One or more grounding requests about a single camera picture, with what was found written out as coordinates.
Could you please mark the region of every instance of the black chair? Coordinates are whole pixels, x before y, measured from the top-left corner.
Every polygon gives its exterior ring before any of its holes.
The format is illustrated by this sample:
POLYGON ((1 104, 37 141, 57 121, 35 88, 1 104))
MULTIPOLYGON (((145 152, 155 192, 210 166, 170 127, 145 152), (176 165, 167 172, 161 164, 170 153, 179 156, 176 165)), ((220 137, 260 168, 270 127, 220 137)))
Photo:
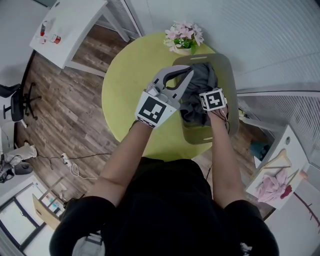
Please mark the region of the black chair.
POLYGON ((41 99, 41 96, 31 99, 32 87, 36 84, 33 82, 30 85, 29 92, 24 94, 24 87, 21 84, 8 87, 0 84, 0 97, 11 97, 11 106, 3 105, 3 118, 6 119, 6 112, 11 110, 12 121, 19 122, 24 118, 24 115, 29 116, 28 110, 32 117, 37 120, 38 117, 34 115, 31 107, 31 102, 41 99))

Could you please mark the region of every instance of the round table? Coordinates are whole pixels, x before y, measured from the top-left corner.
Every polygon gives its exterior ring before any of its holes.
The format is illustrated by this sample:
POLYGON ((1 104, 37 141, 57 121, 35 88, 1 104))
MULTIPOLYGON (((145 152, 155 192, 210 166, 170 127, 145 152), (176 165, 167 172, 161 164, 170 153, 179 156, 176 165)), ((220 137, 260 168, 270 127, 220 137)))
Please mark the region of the round table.
MULTIPOLYGON (((135 120, 135 111, 144 89, 159 70, 172 66, 181 55, 164 45, 165 34, 154 33, 128 44, 110 64, 103 81, 102 109, 114 137, 121 141, 135 120)), ((214 53, 207 45, 196 54, 214 53)), ((171 80, 167 86, 174 87, 171 80)), ((191 159, 211 147, 211 143, 192 145, 186 142, 177 110, 155 129, 144 150, 145 157, 173 161, 191 159)))

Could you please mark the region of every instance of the pink flowers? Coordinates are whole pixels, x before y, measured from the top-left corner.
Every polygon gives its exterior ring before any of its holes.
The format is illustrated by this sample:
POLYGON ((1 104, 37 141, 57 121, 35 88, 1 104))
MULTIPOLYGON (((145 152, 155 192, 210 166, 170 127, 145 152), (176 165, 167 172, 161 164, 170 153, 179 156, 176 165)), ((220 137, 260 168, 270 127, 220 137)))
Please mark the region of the pink flowers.
POLYGON ((177 52, 178 49, 191 49, 192 54, 196 51, 196 45, 204 41, 202 37, 202 29, 190 22, 176 22, 170 28, 170 30, 165 30, 166 40, 164 44, 172 52, 177 52))

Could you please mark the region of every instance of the pink towel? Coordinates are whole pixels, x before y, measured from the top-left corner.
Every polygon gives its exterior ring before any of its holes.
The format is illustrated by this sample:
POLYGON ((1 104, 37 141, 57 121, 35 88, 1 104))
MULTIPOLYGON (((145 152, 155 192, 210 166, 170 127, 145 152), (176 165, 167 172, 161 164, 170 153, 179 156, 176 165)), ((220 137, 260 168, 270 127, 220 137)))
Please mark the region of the pink towel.
POLYGON ((256 188, 258 202, 271 202, 280 198, 286 190, 288 172, 281 169, 275 177, 263 176, 262 183, 256 188))

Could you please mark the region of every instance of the floor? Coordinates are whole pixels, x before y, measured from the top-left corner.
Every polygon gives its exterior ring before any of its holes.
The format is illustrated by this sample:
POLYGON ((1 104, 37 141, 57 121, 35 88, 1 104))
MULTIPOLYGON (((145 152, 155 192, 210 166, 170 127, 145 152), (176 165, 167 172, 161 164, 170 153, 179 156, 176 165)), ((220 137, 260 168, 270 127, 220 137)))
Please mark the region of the floor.
MULTIPOLYGON (((113 58, 126 45, 116 32, 95 25, 73 60, 106 71, 113 58)), ((22 146, 25 140, 35 145, 39 156, 29 162, 47 186, 64 176, 54 190, 57 195, 63 195, 66 200, 79 198, 92 187, 95 180, 72 176, 70 169, 59 158, 61 154, 66 153, 69 158, 102 154, 73 160, 81 176, 96 178, 110 157, 108 154, 119 144, 110 132, 102 111, 103 78, 68 67, 62 70, 36 54, 25 90, 29 89, 32 82, 36 83, 32 94, 42 96, 41 100, 32 103, 38 120, 25 116, 28 128, 17 124, 17 145, 22 146)), ((255 170, 253 156, 249 152, 252 140, 265 141, 266 138, 259 129, 243 123, 231 139, 244 179, 249 179, 255 170)), ((194 160, 206 177, 211 166, 211 152, 208 150, 194 160)), ((211 172, 207 180, 212 184, 211 172)), ((257 203, 250 196, 248 198, 258 206, 262 216, 272 209, 267 204, 257 203)))

